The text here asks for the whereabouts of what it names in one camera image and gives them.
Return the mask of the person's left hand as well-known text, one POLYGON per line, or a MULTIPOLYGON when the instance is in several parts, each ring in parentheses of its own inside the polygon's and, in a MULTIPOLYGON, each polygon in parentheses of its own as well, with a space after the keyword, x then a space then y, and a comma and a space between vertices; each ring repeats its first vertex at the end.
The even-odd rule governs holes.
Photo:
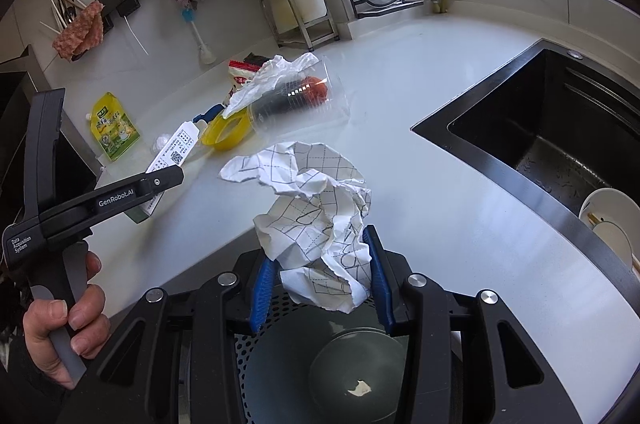
POLYGON ((24 340, 34 365, 51 381, 73 389, 85 367, 111 333, 103 313, 105 294, 99 285, 88 283, 81 298, 67 306, 47 288, 34 285, 35 299, 23 317, 24 340))

